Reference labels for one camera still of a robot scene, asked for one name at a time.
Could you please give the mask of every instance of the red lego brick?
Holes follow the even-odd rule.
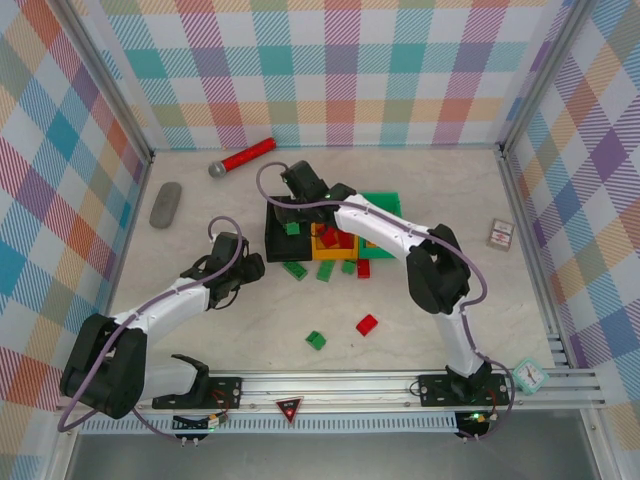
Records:
[[[371,268],[369,267],[369,260],[365,258],[358,259],[358,278],[370,278]]]
[[[327,228],[327,230],[320,236],[320,241],[322,244],[331,248],[338,243],[338,239],[336,238],[337,230],[333,227]]]
[[[376,328],[376,325],[378,325],[378,321],[373,315],[369,314],[360,320],[360,323],[356,325],[356,330],[358,330],[363,337],[366,337],[371,330]]]
[[[343,232],[338,230],[338,243],[340,244],[340,248],[353,248],[353,235],[350,233]]]

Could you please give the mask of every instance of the plaid wall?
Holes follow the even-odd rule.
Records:
[[[640,0],[600,0],[513,167],[578,363],[640,471],[639,25]]]
[[[549,56],[549,53],[551,52],[551,46],[553,45],[553,42],[555,42],[560,31],[562,30],[562,26],[564,25],[564,22],[567,19],[569,12],[571,11],[571,7],[573,7],[575,3],[576,3],[576,0],[562,1],[561,7],[558,10],[556,17],[553,19],[551,28],[549,28],[547,35],[544,38],[544,42],[542,42],[542,46],[540,47],[540,50],[538,50],[535,60],[531,64],[531,67],[529,67],[529,71],[527,72],[524,82],[522,82],[520,86],[518,95],[516,96],[516,99],[511,104],[511,108],[509,109],[509,114],[507,115],[507,119],[502,125],[502,128],[500,129],[500,134],[498,135],[499,142],[504,142],[505,139],[507,138],[509,130],[513,126],[514,120],[518,116],[518,113],[520,113],[520,107],[522,106],[522,102],[524,101],[525,98],[527,98],[527,96],[529,95],[529,92],[531,91],[531,88],[535,84],[536,78],[538,76],[538,71],[540,70],[540,67],[542,66],[544,61]]]
[[[33,478],[143,162],[45,0],[0,3],[0,479]]]
[[[493,144],[562,0],[73,3],[151,142],[193,149]]]

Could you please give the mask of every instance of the white floor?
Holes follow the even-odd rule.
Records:
[[[493,218],[511,218],[490,150],[300,149],[275,151],[214,180],[207,166],[230,152],[160,153],[114,300],[112,314],[133,308],[167,288],[191,264],[210,252],[210,218],[230,215],[241,225],[252,252],[264,255],[266,204],[255,187],[259,166],[268,161],[308,160],[331,186],[342,182],[361,191],[397,191],[404,217],[422,225],[451,227],[460,245],[482,269],[489,297],[471,309],[472,331],[481,350],[515,367],[533,357],[542,366],[553,359],[516,234],[507,253],[486,246]],[[271,194],[286,194],[279,169],[267,170]],[[173,224],[149,225],[160,186],[182,184]],[[232,231],[219,225],[218,229]],[[440,369],[446,359],[429,314],[407,290],[404,265],[372,261],[372,277],[358,280],[336,263],[331,281],[316,280],[319,262],[297,282],[279,264],[267,264],[265,277],[242,288],[236,303],[221,312],[198,315],[155,345],[150,355],[194,357],[212,370]],[[472,278],[472,291],[478,284]],[[373,314],[378,327],[366,338],[355,325]],[[317,330],[327,338],[321,351],[305,343]]]

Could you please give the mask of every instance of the red triangle sticker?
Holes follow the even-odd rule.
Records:
[[[276,405],[284,415],[284,418],[288,420],[289,423],[293,424],[293,421],[298,414],[298,410],[300,410],[300,405],[302,404],[302,399],[304,397],[296,397],[296,398],[286,398],[284,400],[276,400]]]

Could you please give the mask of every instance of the red toy microphone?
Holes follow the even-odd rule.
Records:
[[[252,147],[247,148],[235,155],[222,160],[221,162],[213,162],[209,165],[209,175],[213,178],[221,178],[230,172],[234,168],[238,168],[240,165],[244,165],[250,162],[254,158],[264,155],[276,148],[276,141],[273,137],[269,137],[266,140],[256,143]]]

